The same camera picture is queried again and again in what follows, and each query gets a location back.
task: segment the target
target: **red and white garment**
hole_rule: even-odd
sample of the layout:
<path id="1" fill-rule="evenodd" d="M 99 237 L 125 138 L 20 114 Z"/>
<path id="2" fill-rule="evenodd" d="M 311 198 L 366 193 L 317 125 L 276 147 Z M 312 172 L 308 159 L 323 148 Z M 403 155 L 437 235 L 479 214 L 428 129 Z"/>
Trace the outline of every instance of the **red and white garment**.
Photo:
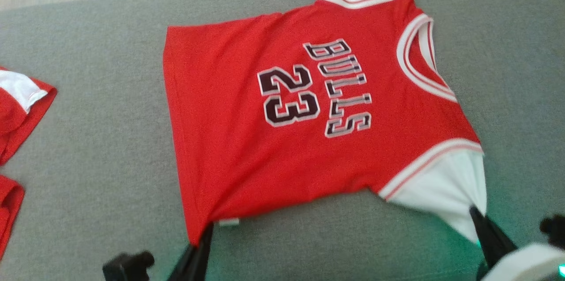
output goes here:
<path id="1" fill-rule="evenodd" d="M 163 56 L 190 242 L 206 225 L 370 188 L 477 241 L 482 149 L 414 0 L 316 0 L 168 28 Z"/>
<path id="2" fill-rule="evenodd" d="M 0 67 L 0 165 L 28 138 L 56 94 L 44 82 Z M 23 198 L 22 186 L 0 175 L 0 258 Z"/>

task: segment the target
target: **red jersey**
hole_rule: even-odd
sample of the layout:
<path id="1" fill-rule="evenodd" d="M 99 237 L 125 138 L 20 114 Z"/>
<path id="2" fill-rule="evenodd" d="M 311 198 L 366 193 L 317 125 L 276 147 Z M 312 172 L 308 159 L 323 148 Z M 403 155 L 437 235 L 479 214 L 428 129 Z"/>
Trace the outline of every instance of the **red jersey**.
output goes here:
<path id="1" fill-rule="evenodd" d="M 44 82 L 0 67 L 0 165 L 28 138 L 56 94 L 57 90 Z M 0 258 L 23 198 L 22 186 L 0 175 Z"/>
<path id="2" fill-rule="evenodd" d="M 365 187 L 449 217 L 411 191 L 437 186 L 437 166 L 483 176 L 478 138 L 436 71 L 432 19 L 414 0 L 316 0 L 171 26 L 163 59 L 195 245 L 213 221 Z M 482 187 L 464 203 L 467 217 L 470 204 L 486 207 Z M 462 229 L 448 223 L 473 239 L 468 219 Z"/>

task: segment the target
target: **gray cushion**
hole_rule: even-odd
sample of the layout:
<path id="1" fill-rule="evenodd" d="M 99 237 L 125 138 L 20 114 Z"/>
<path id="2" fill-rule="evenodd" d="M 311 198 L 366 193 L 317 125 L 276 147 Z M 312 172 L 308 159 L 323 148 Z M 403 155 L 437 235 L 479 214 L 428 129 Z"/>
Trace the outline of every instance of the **gray cushion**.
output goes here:
<path id="1" fill-rule="evenodd" d="M 162 74 L 169 24 L 313 0 L 97 0 L 0 12 L 0 64 L 59 88 L 0 169 L 26 187 L 0 279 L 101 280 L 147 249 L 153 280 L 187 243 Z M 416 0 L 486 151 L 489 214 L 518 245 L 565 209 L 565 1 Z M 216 227 L 210 280 L 470 281 L 481 253 L 440 219 L 363 191 Z"/>

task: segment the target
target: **red fabric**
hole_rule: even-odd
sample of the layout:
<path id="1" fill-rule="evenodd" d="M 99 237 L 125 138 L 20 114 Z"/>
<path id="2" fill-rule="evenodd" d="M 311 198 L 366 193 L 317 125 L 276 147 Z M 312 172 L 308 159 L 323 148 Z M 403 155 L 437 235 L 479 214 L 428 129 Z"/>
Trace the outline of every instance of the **red fabric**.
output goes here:
<path id="1" fill-rule="evenodd" d="M 458 103 L 422 90 L 399 66 L 401 34 L 421 14 L 413 0 L 357 10 L 318 0 L 285 14 L 170 27 L 163 67 L 190 242 L 198 245 L 206 225 L 220 219 L 365 187 L 379 192 L 440 142 L 461 138 L 478 143 Z M 320 63 L 339 57 L 315 60 L 304 44 L 339 39 L 351 49 L 343 56 L 355 55 L 362 71 L 323 76 Z M 417 46 L 418 39 L 412 43 Z M 412 64 L 443 84 L 412 50 Z M 278 67 L 299 82 L 295 65 L 309 71 L 311 86 L 291 91 L 275 78 L 280 92 L 262 93 L 258 74 Z M 343 106 L 341 118 L 368 112 L 370 128 L 328 137 L 332 99 L 327 81 L 358 74 L 365 74 L 366 83 L 341 87 L 339 98 L 370 94 L 371 103 Z M 317 116 L 272 126 L 266 109 L 271 97 L 280 96 L 283 104 L 277 112 L 283 114 L 284 104 L 299 102 L 301 92 L 306 98 L 316 96 Z M 304 104 L 299 108 L 314 112 Z"/>
<path id="2" fill-rule="evenodd" d="M 53 86 L 30 79 L 48 94 L 35 102 L 29 113 L 6 90 L 0 88 L 0 165 L 5 164 L 30 136 L 57 95 Z"/>
<path id="3" fill-rule="evenodd" d="M 12 225 L 24 199 L 24 189 L 16 181 L 0 175 L 0 259 L 4 255 Z"/>

